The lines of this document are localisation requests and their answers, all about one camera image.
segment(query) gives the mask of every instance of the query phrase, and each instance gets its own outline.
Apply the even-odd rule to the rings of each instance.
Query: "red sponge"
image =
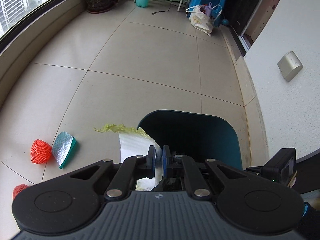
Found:
[[[51,157],[51,146],[42,140],[35,140],[30,150],[33,163],[46,163]]]
[[[29,187],[29,186],[26,184],[20,184],[20,185],[16,186],[13,189],[12,199],[14,199],[22,190],[26,189],[27,187]]]

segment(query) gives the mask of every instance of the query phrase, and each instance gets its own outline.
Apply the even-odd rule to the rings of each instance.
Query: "silver wall outlet cover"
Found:
[[[289,82],[302,70],[303,65],[296,54],[293,51],[289,51],[278,62],[278,67],[284,79]]]

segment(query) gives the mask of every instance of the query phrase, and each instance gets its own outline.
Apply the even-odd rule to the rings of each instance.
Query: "white wall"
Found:
[[[290,81],[277,66],[294,51],[304,68]],[[297,158],[320,148],[320,0],[280,0],[244,57],[260,103],[272,157],[295,147]]]

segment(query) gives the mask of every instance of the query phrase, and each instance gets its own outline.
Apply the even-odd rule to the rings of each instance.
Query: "trash bin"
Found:
[[[214,158],[242,169],[238,137],[232,126],[217,116],[157,110],[139,123],[160,147],[185,153],[196,162]]]

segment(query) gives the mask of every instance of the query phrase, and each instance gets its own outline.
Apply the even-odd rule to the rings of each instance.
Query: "window frame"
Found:
[[[0,54],[29,24],[63,0],[48,0],[28,13],[0,37]]]

